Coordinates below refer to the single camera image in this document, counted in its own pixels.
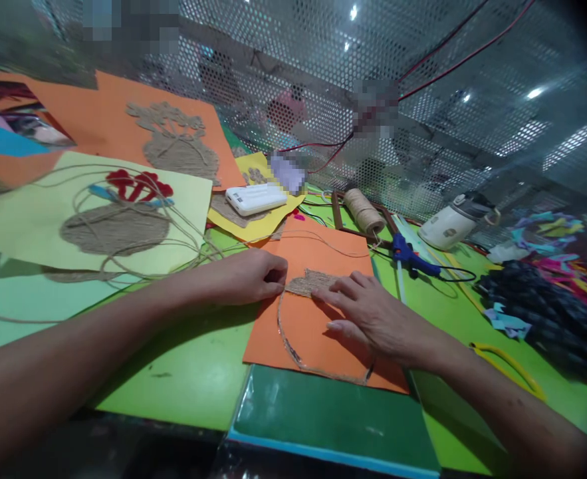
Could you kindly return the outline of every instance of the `perforated metal sheet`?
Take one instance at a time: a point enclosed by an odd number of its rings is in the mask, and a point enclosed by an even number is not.
[[[356,82],[399,78],[478,4],[180,0],[177,53],[146,54],[113,41],[93,49],[81,43],[80,0],[33,0],[61,41],[85,52],[87,65],[213,103],[254,151],[344,140]],[[493,38],[523,5],[489,0],[398,93]],[[587,226],[587,44],[580,38],[557,2],[538,0],[501,41],[401,102],[391,138],[353,139],[312,181],[358,185],[419,220],[474,188],[501,207],[505,224],[547,207],[581,214]],[[331,152],[300,153],[316,169]],[[506,235],[481,227],[474,238],[492,245]]]

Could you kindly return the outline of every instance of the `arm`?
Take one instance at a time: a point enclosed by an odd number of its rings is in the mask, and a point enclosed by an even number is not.
[[[82,406],[174,313],[277,295],[286,273],[286,260],[251,249],[1,347],[0,462]]]
[[[358,339],[398,363],[439,375],[486,421],[531,476],[587,476],[587,435],[513,383],[452,336],[354,272],[314,296],[342,310],[329,329]]]

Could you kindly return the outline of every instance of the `black fabric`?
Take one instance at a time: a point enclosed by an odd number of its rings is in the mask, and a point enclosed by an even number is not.
[[[556,366],[587,380],[587,305],[541,277],[537,268],[506,261],[477,282],[491,303],[531,324],[526,342]]]

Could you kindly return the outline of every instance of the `blue glue gun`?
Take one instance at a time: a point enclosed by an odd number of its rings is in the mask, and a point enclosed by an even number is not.
[[[393,259],[405,265],[408,268],[408,275],[415,279],[417,271],[428,276],[438,277],[441,268],[434,264],[424,261],[413,252],[413,245],[406,242],[406,238],[401,233],[395,233],[393,236]]]

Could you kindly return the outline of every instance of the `white power bank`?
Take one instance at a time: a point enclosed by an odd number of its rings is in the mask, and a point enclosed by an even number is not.
[[[287,194],[275,183],[229,188],[226,198],[240,216],[261,213],[287,202]]]

